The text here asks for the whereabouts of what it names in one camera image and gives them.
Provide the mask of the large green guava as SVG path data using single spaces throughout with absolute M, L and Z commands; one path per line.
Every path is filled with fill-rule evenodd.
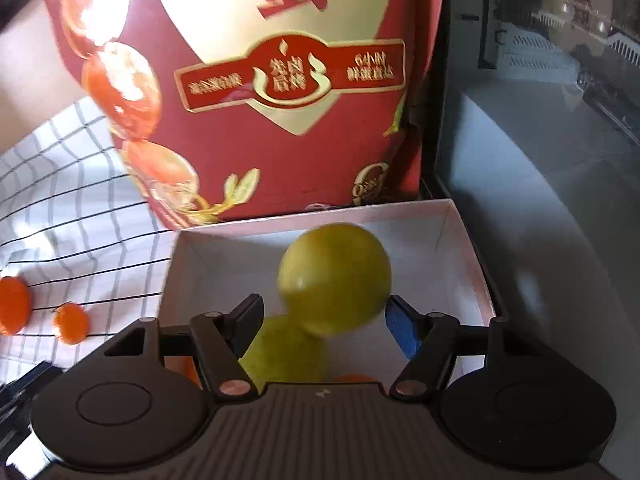
M 325 382 L 326 342 L 306 333 L 285 315 L 265 318 L 241 359 L 243 370 L 259 391 L 267 382 Z

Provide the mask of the large orange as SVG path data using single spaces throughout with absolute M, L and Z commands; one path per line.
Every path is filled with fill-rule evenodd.
M 14 336 L 29 322 L 32 297 L 27 285 L 16 276 L 0 280 L 0 326 L 2 335 Z

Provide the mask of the pink gift box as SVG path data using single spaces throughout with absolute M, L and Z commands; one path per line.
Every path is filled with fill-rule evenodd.
M 232 222 L 177 236 L 160 300 L 163 325 L 227 313 L 250 294 L 326 344 L 308 356 L 329 378 L 390 385 L 407 357 L 387 330 L 384 302 L 484 326 L 494 306 L 450 200 L 427 200 Z

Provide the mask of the mandarin with stem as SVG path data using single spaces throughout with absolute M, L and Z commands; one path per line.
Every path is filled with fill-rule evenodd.
M 55 336 L 63 344 L 80 344 L 89 333 L 90 322 L 87 312 L 74 302 L 62 304 L 54 311 L 53 327 Z

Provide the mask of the mandarin inside box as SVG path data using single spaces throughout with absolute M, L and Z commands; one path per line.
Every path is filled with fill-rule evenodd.
M 335 377 L 332 382 L 334 384 L 370 384 L 378 380 L 366 374 L 345 374 Z

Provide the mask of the white black-grid tablecloth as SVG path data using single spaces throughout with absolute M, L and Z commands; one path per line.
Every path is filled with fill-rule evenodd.
M 1 341 L 1 380 L 42 361 L 69 368 L 138 318 L 155 318 L 175 235 L 130 179 L 106 117 L 83 98 L 1 156 L 1 273 L 32 294 L 28 325 Z M 88 336 L 63 344 L 54 311 L 74 302 Z

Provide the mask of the red snack bag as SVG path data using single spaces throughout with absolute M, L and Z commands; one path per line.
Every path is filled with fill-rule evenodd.
M 442 0 L 44 0 L 171 229 L 415 200 Z

